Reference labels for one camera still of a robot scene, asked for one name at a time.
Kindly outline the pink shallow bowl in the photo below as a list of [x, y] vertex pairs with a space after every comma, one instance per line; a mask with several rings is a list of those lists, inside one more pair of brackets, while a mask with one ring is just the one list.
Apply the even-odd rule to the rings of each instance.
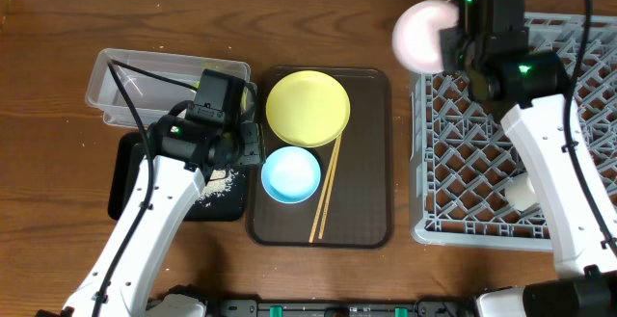
[[426, 0], [406, 10], [396, 21], [392, 49], [398, 62], [415, 73], [444, 71], [440, 30], [455, 27], [458, 8], [444, 0]]

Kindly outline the light blue bowl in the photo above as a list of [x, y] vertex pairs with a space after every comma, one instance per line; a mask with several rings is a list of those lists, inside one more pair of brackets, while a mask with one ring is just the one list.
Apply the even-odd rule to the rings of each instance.
[[296, 204], [315, 193], [321, 181], [321, 167], [307, 149], [285, 146], [267, 157], [260, 177], [270, 198], [282, 204]]

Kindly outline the rice food scraps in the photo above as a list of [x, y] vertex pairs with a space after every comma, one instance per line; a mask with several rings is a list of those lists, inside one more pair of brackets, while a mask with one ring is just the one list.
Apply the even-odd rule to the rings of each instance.
[[213, 207], [219, 201], [223, 201], [231, 194], [239, 172], [233, 169], [216, 170], [201, 190], [201, 195], [196, 201], [196, 205], [201, 208]]

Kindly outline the yellow plate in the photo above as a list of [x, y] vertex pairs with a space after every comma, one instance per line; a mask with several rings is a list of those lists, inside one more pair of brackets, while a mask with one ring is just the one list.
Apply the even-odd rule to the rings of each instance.
[[336, 139], [351, 117], [347, 91], [334, 77], [315, 70], [292, 72], [269, 92], [266, 119], [284, 142], [318, 147]]

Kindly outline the wooden chopstick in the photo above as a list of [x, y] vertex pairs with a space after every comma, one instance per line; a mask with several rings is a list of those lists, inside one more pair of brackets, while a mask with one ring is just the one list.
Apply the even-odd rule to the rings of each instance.
[[334, 188], [335, 172], [336, 172], [338, 155], [339, 155], [340, 146], [341, 146], [341, 139], [342, 139], [342, 135], [339, 135], [335, 139], [335, 146], [332, 152], [330, 165], [328, 167], [327, 178], [325, 180], [325, 187], [324, 187], [325, 195], [323, 197], [323, 208], [322, 208], [322, 214], [320, 218], [319, 232], [318, 232], [319, 239], [323, 238], [324, 232], [325, 232], [325, 226], [326, 226], [327, 217], [329, 213], [329, 207], [330, 207], [330, 199], [332, 197], [332, 190]]
[[324, 182], [323, 182], [323, 186], [322, 186], [322, 189], [321, 189], [318, 205], [317, 205], [316, 212], [315, 212], [315, 215], [314, 215], [313, 224], [312, 224], [312, 227], [311, 227], [310, 236], [308, 238], [308, 242], [310, 244], [312, 244], [313, 241], [314, 241], [316, 230], [317, 230], [317, 226], [318, 226], [318, 222], [319, 222], [319, 220], [321, 218], [322, 208], [323, 208], [323, 205], [324, 205], [324, 202], [325, 202], [325, 198], [326, 198], [326, 195], [327, 195], [327, 189], [328, 189], [328, 186], [329, 186], [329, 183], [330, 183], [330, 180], [331, 180], [332, 170], [334, 168], [335, 160], [336, 160], [337, 155], [338, 155], [338, 150], [339, 150], [341, 136], [342, 136], [342, 134], [339, 135], [338, 137], [336, 137], [336, 139], [335, 139], [334, 148], [333, 148], [333, 151], [332, 151], [332, 154], [331, 154], [331, 157], [330, 157], [330, 162], [329, 162], [329, 165], [328, 165], [328, 168], [327, 168], [327, 171], [326, 171], [326, 176], [324, 178]]

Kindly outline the white green cup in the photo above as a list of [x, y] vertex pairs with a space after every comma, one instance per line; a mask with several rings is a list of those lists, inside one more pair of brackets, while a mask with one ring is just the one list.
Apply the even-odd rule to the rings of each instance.
[[508, 203], [518, 211], [525, 211], [536, 205], [536, 197], [531, 180], [526, 172], [512, 178], [504, 188]]

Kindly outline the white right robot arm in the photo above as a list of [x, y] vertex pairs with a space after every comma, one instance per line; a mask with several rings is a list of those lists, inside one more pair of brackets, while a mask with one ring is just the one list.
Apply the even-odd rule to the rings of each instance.
[[531, 52], [524, 0], [453, 0], [442, 29], [443, 69], [462, 71], [521, 157], [550, 230], [553, 281], [479, 295], [479, 316], [612, 316], [616, 212], [580, 134], [577, 72]]

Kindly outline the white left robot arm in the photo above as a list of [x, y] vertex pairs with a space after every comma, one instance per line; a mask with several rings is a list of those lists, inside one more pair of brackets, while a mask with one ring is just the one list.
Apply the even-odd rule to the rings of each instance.
[[265, 161], [260, 126], [245, 121], [246, 81], [206, 69], [195, 97], [150, 126], [134, 118], [145, 154], [133, 190], [102, 253], [62, 316], [202, 316], [205, 304], [172, 294], [148, 306], [152, 285], [186, 214], [215, 171]]

